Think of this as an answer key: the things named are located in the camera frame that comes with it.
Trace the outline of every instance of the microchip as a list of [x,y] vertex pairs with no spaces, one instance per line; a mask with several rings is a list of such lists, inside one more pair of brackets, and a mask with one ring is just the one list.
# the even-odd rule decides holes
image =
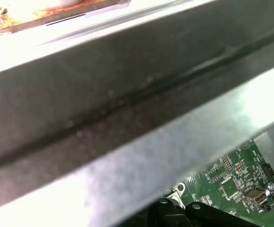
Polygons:
[[236,182],[232,177],[228,178],[220,185],[227,199],[231,199],[237,192],[239,192]]
[[214,169],[207,172],[207,175],[209,176],[210,180],[212,182],[215,182],[216,180],[220,179],[226,174],[226,169],[223,165],[219,165],[215,167]]
[[264,163],[263,165],[261,165],[261,167],[267,177],[274,176],[274,170],[269,163]]

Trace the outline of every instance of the circuit board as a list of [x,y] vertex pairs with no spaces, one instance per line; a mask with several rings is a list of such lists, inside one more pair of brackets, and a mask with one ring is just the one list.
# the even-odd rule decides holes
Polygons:
[[274,202],[267,198],[270,210],[258,209],[245,194],[255,188],[267,189],[274,177],[266,174],[262,154],[253,140],[220,158],[183,182],[181,195],[187,205],[198,201],[262,227],[274,227]]

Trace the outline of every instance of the rusty surface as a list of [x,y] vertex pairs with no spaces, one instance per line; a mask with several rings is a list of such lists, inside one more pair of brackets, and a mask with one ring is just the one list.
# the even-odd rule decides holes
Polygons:
[[83,0],[82,3],[63,9],[37,11],[22,11],[18,9],[8,10],[6,14],[1,14],[3,7],[0,6],[0,33],[18,32],[115,5],[117,2],[118,0]]

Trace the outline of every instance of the integrated circuit chip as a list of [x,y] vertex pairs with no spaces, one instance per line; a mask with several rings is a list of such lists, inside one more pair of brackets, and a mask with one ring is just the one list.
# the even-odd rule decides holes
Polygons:
[[219,165],[207,172],[207,175],[209,176],[210,180],[212,182],[215,182],[216,180],[220,179],[226,174],[226,169],[224,165]]
[[232,177],[226,179],[220,185],[227,199],[231,199],[236,193],[239,192],[236,182]]

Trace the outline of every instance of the metal rail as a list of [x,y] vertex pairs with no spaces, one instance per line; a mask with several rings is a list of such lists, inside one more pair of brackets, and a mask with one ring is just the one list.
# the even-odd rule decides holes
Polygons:
[[116,224],[274,122],[265,3],[219,0],[0,72],[0,206],[59,179],[0,224]]

